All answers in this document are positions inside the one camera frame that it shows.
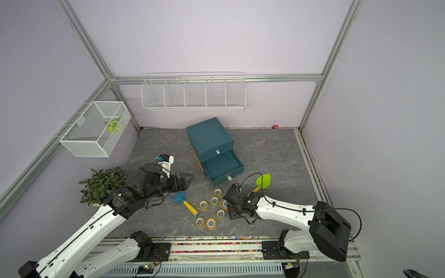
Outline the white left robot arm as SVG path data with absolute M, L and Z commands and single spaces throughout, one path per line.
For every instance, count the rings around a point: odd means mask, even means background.
M 158 163 L 140 168 L 142 183 L 124 185 L 109 196 L 85 225 L 55 251 L 39 261 L 28 261 L 19 269 L 22 278 L 99 278 L 116 266 L 137 260 L 162 261 L 154 251 L 153 240 L 142 231 L 104 253 L 88 259 L 87 255 L 115 228 L 140 209 L 150 208 L 149 202 L 165 194 L 186 191 L 194 175 L 171 174 Z

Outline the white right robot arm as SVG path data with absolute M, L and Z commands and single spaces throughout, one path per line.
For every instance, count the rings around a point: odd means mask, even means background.
M 248 224 L 273 220 L 296 227 L 296 231 L 285 229 L 280 234 L 276 249 L 281 257 L 288 259 L 303 251 L 320 251 L 335 261 L 346 261 L 351 225 L 328 203 L 296 205 L 258 192 L 246 195 L 235 184 L 223 199 L 230 220 L 243 218 Z

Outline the teal drawer cabinet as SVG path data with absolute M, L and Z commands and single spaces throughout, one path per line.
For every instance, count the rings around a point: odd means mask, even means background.
M 186 128 L 191 148 L 213 186 L 233 180 L 245 166 L 234 152 L 234 139 L 214 117 Z

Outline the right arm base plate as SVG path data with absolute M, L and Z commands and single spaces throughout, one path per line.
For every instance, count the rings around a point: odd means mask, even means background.
M 294 253 L 285 247 L 284 240 L 288 232 L 288 229 L 283 230 L 276 241 L 261 242 L 261 252 L 264 260 L 293 259 L 299 261 L 300 259 L 310 258 L 308 251 Z

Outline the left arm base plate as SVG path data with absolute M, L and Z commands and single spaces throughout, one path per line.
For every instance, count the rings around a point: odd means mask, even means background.
M 137 242 L 137 246 L 140 249 L 133 262 L 155 262 L 159 260 L 164 262 L 169 259 L 170 243 L 156 243 L 142 231 L 131 234 L 130 238 Z

